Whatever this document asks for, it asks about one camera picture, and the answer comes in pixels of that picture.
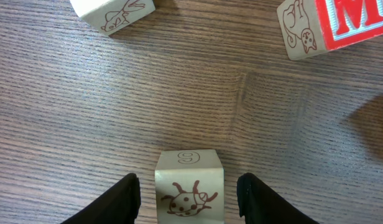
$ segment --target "cat tail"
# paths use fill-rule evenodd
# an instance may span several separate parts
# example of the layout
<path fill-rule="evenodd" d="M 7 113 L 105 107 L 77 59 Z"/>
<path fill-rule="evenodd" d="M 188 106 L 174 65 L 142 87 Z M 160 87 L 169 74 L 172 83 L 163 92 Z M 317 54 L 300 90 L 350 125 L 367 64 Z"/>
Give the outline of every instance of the cat tail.
<path fill-rule="evenodd" d="M 297 46 L 297 35 L 291 33 L 290 31 L 288 31 L 288 29 L 286 28 L 285 24 L 284 24 L 284 29 L 285 29 L 285 31 L 286 31 L 286 33 L 288 35 L 287 36 L 287 42 L 288 42 L 289 46 L 291 48 L 296 47 Z"/>

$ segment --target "cat face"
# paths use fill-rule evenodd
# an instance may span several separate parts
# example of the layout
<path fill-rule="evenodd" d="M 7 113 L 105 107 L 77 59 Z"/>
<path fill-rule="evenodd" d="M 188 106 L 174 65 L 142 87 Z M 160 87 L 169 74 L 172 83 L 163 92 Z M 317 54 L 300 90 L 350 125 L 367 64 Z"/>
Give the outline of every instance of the cat face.
<path fill-rule="evenodd" d="M 301 40 L 306 54 L 310 49 L 317 50 L 315 35 L 311 29 L 306 28 L 302 31 Z"/>
<path fill-rule="evenodd" d="M 102 30 L 109 32 L 119 27 L 122 24 L 127 24 L 126 20 L 127 12 L 108 12 L 106 14 L 106 25 L 102 26 Z"/>

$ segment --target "wooden block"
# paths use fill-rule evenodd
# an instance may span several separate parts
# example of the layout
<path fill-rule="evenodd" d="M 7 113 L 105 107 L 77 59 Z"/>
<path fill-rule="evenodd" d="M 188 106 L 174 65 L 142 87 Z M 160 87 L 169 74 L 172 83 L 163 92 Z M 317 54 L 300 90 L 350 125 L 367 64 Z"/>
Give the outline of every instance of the wooden block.
<path fill-rule="evenodd" d="M 155 10 L 153 0 L 70 0 L 77 15 L 105 35 Z"/>
<path fill-rule="evenodd" d="M 383 34 L 383 0 L 286 0 L 277 15 L 291 60 Z"/>
<path fill-rule="evenodd" d="M 224 170 L 215 150 L 163 151 L 155 190 L 161 224 L 224 223 Z"/>

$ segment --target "white block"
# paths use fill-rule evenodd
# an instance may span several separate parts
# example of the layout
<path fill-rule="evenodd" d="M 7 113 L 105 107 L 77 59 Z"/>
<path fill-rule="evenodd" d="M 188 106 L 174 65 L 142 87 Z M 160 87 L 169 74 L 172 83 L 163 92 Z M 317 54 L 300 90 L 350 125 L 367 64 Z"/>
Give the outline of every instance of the white block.
<path fill-rule="evenodd" d="M 215 150 L 163 151 L 155 191 L 159 224 L 224 223 L 224 170 Z"/>
<path fill-rule="evenodd" d="M 155 10 L 153 0 L 70 0 L 77 15 L 105 35 Z"/>

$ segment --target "block top face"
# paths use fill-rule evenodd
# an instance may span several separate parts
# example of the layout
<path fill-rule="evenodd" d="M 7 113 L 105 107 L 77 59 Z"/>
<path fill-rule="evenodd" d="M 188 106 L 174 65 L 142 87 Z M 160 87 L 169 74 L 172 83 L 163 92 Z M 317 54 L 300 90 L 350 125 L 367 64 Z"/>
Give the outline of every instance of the block top face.
<path fill-rule="evenodd" d="M 213 149 L 163 151 L 156 170 L 223 168 Z"/>
<path fill-rule="evenodd" d="M 328 50 L 383 34 L 383 0 L 315 0 Z"/>
<path fill-rule="evenodd" d="M 79 17 L 85 16 L 87 13 L 102 7 L 114 0 L 70 0 L 74 11 Z"/>

